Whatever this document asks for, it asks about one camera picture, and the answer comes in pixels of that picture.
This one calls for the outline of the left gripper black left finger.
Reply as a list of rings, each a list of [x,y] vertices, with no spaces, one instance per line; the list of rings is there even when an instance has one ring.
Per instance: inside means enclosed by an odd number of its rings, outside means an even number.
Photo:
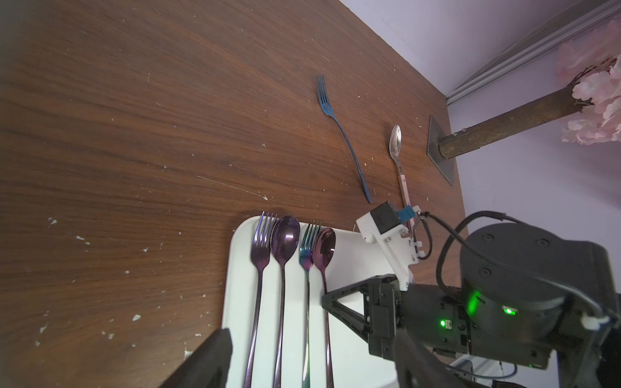
[[[224,388],[232,353],[230,330],[218,329],[162,383],[161,388]]]

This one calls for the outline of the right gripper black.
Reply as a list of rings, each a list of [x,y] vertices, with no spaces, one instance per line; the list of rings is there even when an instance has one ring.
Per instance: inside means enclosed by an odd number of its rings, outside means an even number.
[[[339,300],[359,293],[365,315]],[[492,360],[548,368],[551,348],[526,314],[494,304],[479,292],[459,304],[438,286],[399,290],[395,276],[376,276],[327,292],[321,306],[367,342],[370,355],[394,360],[399,329],[413,340],[443,353],[463,353]]]

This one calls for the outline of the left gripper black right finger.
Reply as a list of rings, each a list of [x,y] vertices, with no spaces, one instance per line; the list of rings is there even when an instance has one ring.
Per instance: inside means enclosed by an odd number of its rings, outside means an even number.
[[[467,387],[420,342],[399,329],[393,342],[399,387]]]

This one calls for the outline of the purple spoon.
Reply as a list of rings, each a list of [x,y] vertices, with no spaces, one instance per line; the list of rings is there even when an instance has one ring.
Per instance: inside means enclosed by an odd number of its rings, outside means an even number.
[[[330,264],[336,248],[336,234],[332,228],[323,228],[315,241],[313,249],[313,260],[315,267],[321,273],[323,283],[323,294],[328,292],[326,269]],[[327,388],[334,388],[334,377],[332,367],[332,351],[330,339],[330,326],[328,312],[324,311],[324,328],[325,328],[325,347],[326,347],[326,376]]]
[[[282,348],[286,308],[286,264],[298,249],[301,227],[293,215],[280,218],[274,226],[271,237],[271,252],[281,268],[281,296],[278,323],[278,348],[273,375],[273,387],[281,387]]]

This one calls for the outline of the rainbow iridescent fork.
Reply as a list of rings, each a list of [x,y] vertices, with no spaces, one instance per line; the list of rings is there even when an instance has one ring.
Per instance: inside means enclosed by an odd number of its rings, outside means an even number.
[[[302,242],[299,247],[299,263],[305,271],[305,290],[304,290],[304,306],[305,306],[305,323],[304,323],[304,365],[302,370],[302,387],[311,387],[311,367],[310,367],[310,269],[314,265],[313,249],[315,241],[320,232],[320,224],[310,222],[307,226]]]

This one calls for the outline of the purple fork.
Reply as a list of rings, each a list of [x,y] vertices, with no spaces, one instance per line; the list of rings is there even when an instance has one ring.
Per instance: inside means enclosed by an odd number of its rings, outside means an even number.
[[[252,375],[256,354],[256,340],[260,320],[260,304],[262,298],[263,274],[270,262],[270,239],[273,227],[276,222],[276,215],[270,212],[263,212],[257,223],[251,246],[251,262],[257,270],[257,287],[254,316],[252,322],[252,334],[247,358],[247,367],[244,378],[244,388],[252,387]]]

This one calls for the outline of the silver spoon pink handle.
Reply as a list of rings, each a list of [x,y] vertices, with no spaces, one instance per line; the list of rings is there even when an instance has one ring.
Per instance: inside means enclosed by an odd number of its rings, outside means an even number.
[[[396,165],[399,176],[399,187],[401,191],[402,201],[404,206],[411,205],[407,180],[404,174],[404,170],[401,162],[399,161],[399,153],[401,151],[402,144],[402,132],[399,125],[395,125],[391,131],[391,137],[389,142],[389,153]]]

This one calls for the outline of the blue fork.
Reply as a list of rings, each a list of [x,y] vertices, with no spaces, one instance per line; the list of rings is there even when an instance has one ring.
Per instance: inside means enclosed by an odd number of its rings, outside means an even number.
[[[346,132],[344,131],[344,128],[342,127],[342,125],[338,121],[338,119],[336,118],[335,113],[334,113],[334,109],[333,109],[333,107],[332,107],[332,105],[330,103],[329,96],[328,96],[327,84],[326,84],[326,80],[325,80],[325,77],[323,76],[323,74],[321,74],[321,75],[319,75],[317,77],[316,89],[317,89],[317,96],[318,96],[318,102],[319,102],[320,108],[321,108],[323,114],[325,116],[330,117],[336,123],[336,125],[339,128],[339,130],[341,131],[341,134],[342,134],[342,136],[343,136],[343,138],[344,138],[344,140],[345,140],[345,142],[347,144],[347,147],[349,148],[349,151],[350,151],[350,153],[352,155],[352,158],[354,160],[354,165],[356,167],[357,174],[359,176],[359,180],[360,180],[360,183],[361,183],[362,190],[364,192],[365,198],[366,198],[366,200],[367,200],[367,202],[369,204],[372,204],[373,203],[373,197],[371,195],[370,189],[369,189],[369,187],[367,185],[367,182],[365,180],[365,176],[364,176],[364,174],[362,172],[361,165],[360,165],[360,163],[359,163],[359,161],[357,159],[357,155],[356,155],[356,153],[354,151],[354,148],[353,148],[353,146],[352,146],[352,144],[351,144],[351,142],[350,142]]]

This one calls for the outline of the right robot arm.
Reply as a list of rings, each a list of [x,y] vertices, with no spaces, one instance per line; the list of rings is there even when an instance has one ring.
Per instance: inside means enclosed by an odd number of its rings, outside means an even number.
[[[562,387],[620,384],[620,296],[606,249],[527,224],[493,224],[460,252],[459,288],[374,276],[322,298],[326,312],[393,361],[402,387],[469,387],[438,360],[468,354],[544,370]]]

